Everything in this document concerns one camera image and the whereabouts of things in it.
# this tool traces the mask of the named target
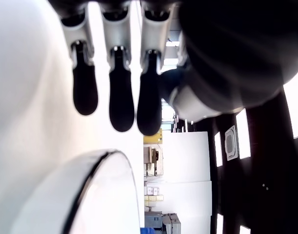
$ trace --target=fluorescent light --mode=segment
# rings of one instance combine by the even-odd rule
[[[221,214],[217,214],[216,234],[222,234],[222,229],[223,229],[223,216]]]
[[[238,147],[240,159],[251,156],[250,137],[248,134],[248,125],[246,110],[243,109],[237,114],[237,127],[238,127]]]
[[[162,69],[160,70],[161,73],[163,72],[166,72],[166,71],[169,71],[169,70],[173,70],[173,69],[176,69],[177,66],[176,65],[166,65],[166,66],[163,66]]]
[[[216,166],[222,166],[220,132],[215,135]]]
[[[240,226],[240,234],[251,234],[251,229]]]
[[[179,41],[168,41],[166,46],[179,46]]]
[[[164,66],[177,65],[177,64],[178,64],[178,58],[166,58],[166,59],[164,59]]]
[[[294,138],[298,137],[298,73],[284,85]]]
[[[186,133],[187,133],[188,132],[188,121],[186,119],[184,120],[184,124],[186,126]]]

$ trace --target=robotic hand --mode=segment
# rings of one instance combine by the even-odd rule
[[[88,1],[49,0],[61,19],[73,61],[74,104],[82,115],[93,113],[98,104]],[[111,67],[110,120],[124,132],[135,118],[130,1],[97,1]],[[181,118],[197,121],[260,105],[298,72],[298,0],[205,0],[180,5],[180,63],[160,75],[174,2],[141,1],[143,72],[137,123],[144,135],[160,128],[161,98]]]

